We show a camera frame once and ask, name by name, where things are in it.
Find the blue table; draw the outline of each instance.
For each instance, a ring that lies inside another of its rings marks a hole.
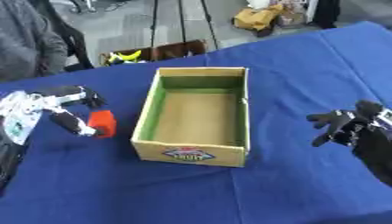
[[[99,68],[0,85],[0,92],[85,85],[108,100],[113,139],[41,120],[0,199],[4,224],[317,223],[392,210],[392,189],[350,149],[311,147],[310,113],[359,99],[392,107],[392,34],[362,23],[240,45],[188,59]],[[249,67],[245,168],[140,161],[130,144],[157,67]],[[87,119],[82,106],[70,108]]]

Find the printed label on box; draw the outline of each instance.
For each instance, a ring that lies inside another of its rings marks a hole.
[[[215,156],[204,152],[203,150],[198,150],[196,148],[182,147],[182,148],[171,148],[164,152],[164,155],[176,158],[177,160],[186,162],[198,162],[207,160],[210,158],[215,158]]]

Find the gray floor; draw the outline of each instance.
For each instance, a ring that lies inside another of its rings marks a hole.
[[[209,51],[215,50],[212,33],[205,20],[200,0],[183,0],[186,38],[205,39]],[[212,26],[218,47],[236,46],[257,41],[250,31],[234,28],[230,19],[247,5],[245,0],[206,0],[212,15]],[[90,59],[99,66],[98,55],[115,50],[151,46],[151,24],[154,0],[132,0],[114,11],[105,11],[110,0],[100,0],[96,13],[73,14],[68,7],[56,7],[71,25],[86,35]],[[361,20],[370,20],[392,26],[392,1],[390,0],[342,0],[339,26]],[[178,0],[159,0],[157,10],[157,34],[155,46],[181,42]],[[308,32],[315,27],[301,29],[276,29],[273,36]]]

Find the yellow object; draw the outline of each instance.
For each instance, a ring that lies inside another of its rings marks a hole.
[[[132,53],[131,55],[123,55],[122,53],[118,53],[118,56],[121,57],[122,60],[137,60],[138,57],[140,57],[140,55],[142,54],[142,51],[137,51]]]
[[[272,20],[284,12],[282,4],[271,5],[265,10],[246,8],[234,17],[234,26],[249,30],[262,30],[267,28]]]
[[[118,56],[117,54],[111,52],[110,53],[110,59],[108,59],[108,62],[110,64],[112,64],[113,62],[115,62],[115,60],[120,60],[120,59],[121,59],[120,56]]]

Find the cardboard box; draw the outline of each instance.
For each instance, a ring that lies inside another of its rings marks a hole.
[[[142,160],[244,166],[248,69],[158,69],[131,142]]]

